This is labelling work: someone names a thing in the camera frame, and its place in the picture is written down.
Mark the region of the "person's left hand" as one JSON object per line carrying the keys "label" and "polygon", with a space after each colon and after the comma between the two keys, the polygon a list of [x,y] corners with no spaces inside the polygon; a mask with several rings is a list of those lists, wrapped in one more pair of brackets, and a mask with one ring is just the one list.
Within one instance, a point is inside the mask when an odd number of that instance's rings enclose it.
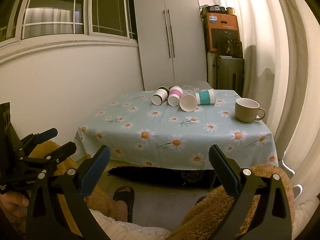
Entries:
{"label": "person's left hand", "polygon": [[7,192],[1,194],[1,204],[13,216],[24,218],[26,216],[24,208],[28,207],[29,200],[18,192]]}

